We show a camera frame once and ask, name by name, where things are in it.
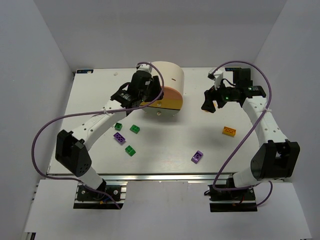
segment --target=purple lego brick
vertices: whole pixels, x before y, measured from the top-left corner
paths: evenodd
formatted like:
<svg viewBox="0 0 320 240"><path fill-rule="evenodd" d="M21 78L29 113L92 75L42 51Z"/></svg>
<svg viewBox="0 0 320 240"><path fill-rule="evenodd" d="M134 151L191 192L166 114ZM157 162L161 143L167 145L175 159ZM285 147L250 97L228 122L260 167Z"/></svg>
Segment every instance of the purple lego brick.
<svg viewBox="0 0 320 240"><path fill-rule="evenodd" d="M126 139L118 132L113 136L114 136L115 140L117 140L117 142L120 143L121 145L124 144L126 141Z"/></svg>
<svg viewBox="0 0 320 240"><path fill-rule="evenodd" d="M191 158L191 161L197 164L204 154L200 151L196 151L195 155Z"/></svg>

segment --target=green lego brick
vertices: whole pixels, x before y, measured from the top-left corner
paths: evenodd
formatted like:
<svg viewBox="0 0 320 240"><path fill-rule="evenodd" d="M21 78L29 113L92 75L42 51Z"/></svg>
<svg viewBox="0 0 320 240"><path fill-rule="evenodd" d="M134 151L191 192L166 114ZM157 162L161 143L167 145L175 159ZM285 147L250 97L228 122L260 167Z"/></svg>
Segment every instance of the green lego brick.
<svg viewBox="0 0 320 240"><path fill-rule="evenodd" d="M117 131L120 131L122 129L122 124L117 122L115 125L114 125L114 129L117 130Z"/></svg>
<svg viewBox="0 0 320 240"><path fill-rule="evenodd" d="M130 131L132 131L135 134L137 134L140 131L140 127L138 127L138 126L133 124L132 127L130 128Z"/></svg>
<svg viewBox="0 0 320 240"><path fill-rule="evenodd" d="M131 157L136 153L136 151L129 145L125 148L125 151L127 154L129 154Z"/></svg>

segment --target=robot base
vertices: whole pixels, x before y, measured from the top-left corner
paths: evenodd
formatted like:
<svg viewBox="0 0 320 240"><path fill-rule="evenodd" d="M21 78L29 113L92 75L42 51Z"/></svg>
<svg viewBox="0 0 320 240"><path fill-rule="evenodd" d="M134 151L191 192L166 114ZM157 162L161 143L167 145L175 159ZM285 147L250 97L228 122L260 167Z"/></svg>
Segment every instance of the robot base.
<svg viewBox="0 0 320 240"><path fill-rule="evenodd" d="M216 185L217 188L224 189L226 185ZM254 189L237 191L217 191L209 185L209 190L204 193L210 196L210 212L257 212L256 196Z"/></svg>
<svg viewBox="0 0 320 240"><path fill-rule="evenodd" d="M121 186L120 185L107 185L105 187L105 192L109 194L116 202L121 201ZM106 202L100 204L101 200L106 199L103 196L101 199L95 199L91 192L82 185L79 185L76 201L73 204L74 209L114 209L118 210L117 206L108 199ZM118 203L120 208L122 208L123 203Z"/></svg>

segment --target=mounting plate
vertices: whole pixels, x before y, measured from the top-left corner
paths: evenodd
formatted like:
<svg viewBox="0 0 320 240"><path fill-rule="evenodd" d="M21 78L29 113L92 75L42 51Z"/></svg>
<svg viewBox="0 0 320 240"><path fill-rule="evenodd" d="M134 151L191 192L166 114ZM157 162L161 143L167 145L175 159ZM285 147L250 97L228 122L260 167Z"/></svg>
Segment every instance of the mounting plate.
<svg viewBox="0 0 320 240"><path fill-rule="evenodd" d="M217 191L209 186L209 192L205 195L210 196L210 212L257 212L256 196L254 189L245 189L239 191ZM225 184L217 184L217 188L226 188Z"/></svg>

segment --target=cylindrical container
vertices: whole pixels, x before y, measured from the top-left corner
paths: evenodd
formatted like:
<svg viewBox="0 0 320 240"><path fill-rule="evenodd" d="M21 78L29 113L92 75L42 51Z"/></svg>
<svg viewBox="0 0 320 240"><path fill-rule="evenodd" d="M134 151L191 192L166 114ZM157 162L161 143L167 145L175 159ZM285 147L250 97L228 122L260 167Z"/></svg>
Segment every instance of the cylindrical container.
<svg viewBox="0 0 320 240"><path fill-rule="evenodd" d="M180 111L184 103L184 71L178 65L167 61L154 61L152 64L159 69L164 79L163 99L155 101L150 106L144 108L146 113L161 115L175 115ZM152 76L159 76L157 71L152 69Z"/></svg>

